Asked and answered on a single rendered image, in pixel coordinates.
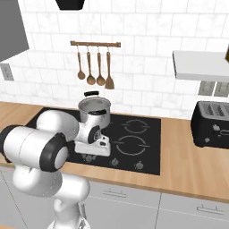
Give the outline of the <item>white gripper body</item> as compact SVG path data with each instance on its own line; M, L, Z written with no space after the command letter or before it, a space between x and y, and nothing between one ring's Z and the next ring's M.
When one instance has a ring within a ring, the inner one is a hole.
M110 143L105 143L103 141L96 141L92 144L76 141L74 150L76 153L103 157L109 157L111 152Z

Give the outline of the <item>black glass hob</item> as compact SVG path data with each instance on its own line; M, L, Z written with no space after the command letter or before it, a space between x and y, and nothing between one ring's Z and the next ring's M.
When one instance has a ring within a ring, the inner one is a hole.
M160 175L161 120L157 118L111 114L102 131L110 139L109 157L79 154L68 144L68 162Z

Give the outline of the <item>wooden spatula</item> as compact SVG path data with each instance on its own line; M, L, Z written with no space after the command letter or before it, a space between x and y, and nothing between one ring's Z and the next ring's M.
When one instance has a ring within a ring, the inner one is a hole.
M107 78L106 78L105 88L114 89L115 88L114 81L110 74L110 53L109 52L106 52L106 62L107 62Z

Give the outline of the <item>grey drawer front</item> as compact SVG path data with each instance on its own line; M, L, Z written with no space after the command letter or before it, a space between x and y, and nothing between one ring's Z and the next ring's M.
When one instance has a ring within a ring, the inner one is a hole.
M101 182L89 182L89 196L83 202L91 229L156 229L161 194ZM123 190L125 199L103 194Z
M224 215L201 212L197 206L217 207ZM229 229L229 204L184 196L161 195L156 229Z

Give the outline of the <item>small wooden spoon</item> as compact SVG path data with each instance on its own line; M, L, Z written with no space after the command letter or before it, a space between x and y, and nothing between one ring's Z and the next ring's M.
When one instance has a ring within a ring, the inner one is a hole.
M80 80L84 80L85 79L85 73L82 71L81 69L81 53L78 51L78 62L79 62L79 72L78 72L78 78Z

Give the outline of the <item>grey cupboard door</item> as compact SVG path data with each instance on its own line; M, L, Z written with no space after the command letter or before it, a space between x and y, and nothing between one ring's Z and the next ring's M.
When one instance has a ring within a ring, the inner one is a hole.
M55 219L54 200L21 193L13 186L13 168L0 166L0 225L47 229Z

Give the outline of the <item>black toaster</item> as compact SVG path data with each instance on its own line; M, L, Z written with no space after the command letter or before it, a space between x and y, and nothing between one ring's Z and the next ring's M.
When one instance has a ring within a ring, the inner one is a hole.
M229 149L229 103L198 101L191 118L191 134L197 147Z

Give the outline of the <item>black range hood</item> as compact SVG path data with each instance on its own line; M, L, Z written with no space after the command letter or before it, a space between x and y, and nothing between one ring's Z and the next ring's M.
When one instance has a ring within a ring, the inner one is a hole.
M79 11L83 8L85 0L55 0L62 11Z

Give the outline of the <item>wooden utensil rail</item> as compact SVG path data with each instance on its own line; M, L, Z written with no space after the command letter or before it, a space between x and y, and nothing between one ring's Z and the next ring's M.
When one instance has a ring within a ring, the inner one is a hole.
M82 42L82 41L70 41L71 46L81 47L121 47L121 42L105 43L105 42Z

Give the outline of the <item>grey wall socket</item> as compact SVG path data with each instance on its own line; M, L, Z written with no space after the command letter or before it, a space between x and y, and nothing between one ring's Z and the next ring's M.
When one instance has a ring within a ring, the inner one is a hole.
M211 96L215 87L214 81L202 81L199 86L201 96Z
M229 82L218 82L214 96L227 98L229 96Z
M0 64L0 69L6 81L14 81L11 67L9 64Z

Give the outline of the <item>white wall shelf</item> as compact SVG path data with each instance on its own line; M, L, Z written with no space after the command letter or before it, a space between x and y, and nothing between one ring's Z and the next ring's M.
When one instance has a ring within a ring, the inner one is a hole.
M173 51L176 79L229 82L229 63L221 52Z

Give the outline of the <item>grey wall cupboard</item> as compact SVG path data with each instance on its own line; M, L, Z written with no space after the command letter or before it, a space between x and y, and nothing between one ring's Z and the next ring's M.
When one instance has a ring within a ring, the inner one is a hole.
M0 62L29 49L18 0L0 0Z

